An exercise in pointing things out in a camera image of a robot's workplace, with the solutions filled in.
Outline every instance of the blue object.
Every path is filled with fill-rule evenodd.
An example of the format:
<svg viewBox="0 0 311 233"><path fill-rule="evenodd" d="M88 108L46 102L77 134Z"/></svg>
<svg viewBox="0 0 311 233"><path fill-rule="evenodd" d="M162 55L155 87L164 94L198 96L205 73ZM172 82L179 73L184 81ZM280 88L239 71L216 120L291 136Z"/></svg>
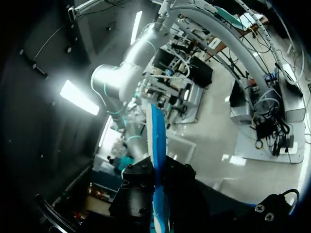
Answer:
<svg viewBox="0 0 311 233"><path fill-rule="evenodd" d="M122 156L120 159L120 164L118 166L119 171L123 171L127 166L134 163L134 159L127 157L126 155Z"/></svg>
<svg viewBox="0 0 311 233"><path fill-rule="evenodd" d="M160 184L161 170L166 159L166 135L164 115L154 104L152 108L152 143L156 184Z"/></svg>
<svg viewBox="0 0 311 233"><path fill-rule="evenodd" d="M153 196L155 226L159 224L161 232L166 231L168 224L169 209L168 199L164 194L164 188L161 185L161 171L165 165L166 159L166 135L165 121L162 111L154 104L151 105L152 113L152 152L155 171L155 193Z"/></svg>

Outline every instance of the black wall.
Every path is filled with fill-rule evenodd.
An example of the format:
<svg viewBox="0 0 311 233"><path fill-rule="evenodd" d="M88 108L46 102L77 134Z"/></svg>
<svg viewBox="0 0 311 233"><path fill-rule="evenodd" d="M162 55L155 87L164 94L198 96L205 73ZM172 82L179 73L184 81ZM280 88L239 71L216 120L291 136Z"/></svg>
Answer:
<svg viewBox="0 0 311 233"><path fill-rule="evenodd" d="M53 202L92 165L107 113L91 91L92 70L78 27L76 23L73 29L66 27L62 20L65 6L59 1L26 2L6 8L14 7L16 14L6 18L5 41L1 44L1 177L8 195L4 200L11 211L25 211L32 219L39 219L35 194ZM23 48L33 59L59 27L62 30L36 59L38 67L49 75L45 80L19 52ZM73 43L70 35L78 41ZM66 52L68 46L72 47L70 53ZM101 107L97 116L59 95L66 80Z"/></svg>

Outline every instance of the white robotic arm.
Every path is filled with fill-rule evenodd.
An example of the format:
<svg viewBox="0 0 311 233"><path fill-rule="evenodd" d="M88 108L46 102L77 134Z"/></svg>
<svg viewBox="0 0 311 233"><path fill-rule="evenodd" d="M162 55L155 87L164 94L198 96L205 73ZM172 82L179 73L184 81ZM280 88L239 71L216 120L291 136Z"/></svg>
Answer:
<svg viewBox="0 0 311 233"><path fill-rule="evenodd" d="M179 4L182 1L176 0L174 4L171 4L170 1L163 3L157 22L149 24L141 33L141 36L127 51L124 61L119 67L101 65L95 69L92 75L91 85L93 90L101 96L118 127L126 128L126 141L129 149L131 150L131 146L140 147L139 150L136 148L131 151L132 154L134 153L133 156L136 160L141 160L146 155L146 145L142 145L146 144L146 142L139 140L135 126L132 123L127 123L123 102L131 100L138 83L144 79L142 73L145 67L157 50L169 42L170 28L177 22L179 14L186 15L199 23L230 47L257 83L261 96L269 93L269 87L264 80L265 73L258 61L243 42L233 34L231 29L213 15L212 12L215 11L215 8L197 0L195 3L198 3L200 8L189 4L180 6ZM181 28L181 30L191 34L186 29ZM208 47L207 43L199 42L219 59L219 56Z"/></svg>

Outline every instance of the metal frame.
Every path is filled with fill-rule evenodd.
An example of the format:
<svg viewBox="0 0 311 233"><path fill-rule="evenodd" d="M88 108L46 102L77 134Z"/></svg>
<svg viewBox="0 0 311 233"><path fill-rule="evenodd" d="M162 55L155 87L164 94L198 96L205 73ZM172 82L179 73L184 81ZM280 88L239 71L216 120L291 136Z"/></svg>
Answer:
<svg viewBox="0 0 311 233"><path fill-rule="evenodd" d="M68 9L68 14L71 22L73 22L79 15L81 15L83 12L87 11L88 9L96 6L99 3L102 3L104 0L89 0L77 7L70 7Z"/></svg>

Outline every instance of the table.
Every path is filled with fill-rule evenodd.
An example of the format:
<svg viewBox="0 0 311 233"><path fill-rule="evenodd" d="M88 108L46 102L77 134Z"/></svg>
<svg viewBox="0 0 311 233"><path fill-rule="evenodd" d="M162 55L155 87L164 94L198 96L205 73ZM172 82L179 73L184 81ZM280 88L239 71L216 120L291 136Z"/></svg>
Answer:
<svg viewBox="0 0 311 233"><path fill-rule="evenodd" d="M269 20L266 17L261 18L261 23L263 25L268 24ZM243 31L241 29L237 29L237 31L239 32L239 38L242 38L243 36L251 33L252 31L256 32L259 28L259 26L257 24L254 24L253 26L250 27L251 29L247 29L246 31ZM213 39L215 39L216 36L212 36L211 39L209 40L209 43L213 41ZM227 47L227 45L223 42L221 42L216 48L215 48L215 52L219 53L220 51L222 51L223 49L225 49ZM211 57L213 57L213 55L211 54L206 54L206 61L209 60Z"/></svg>

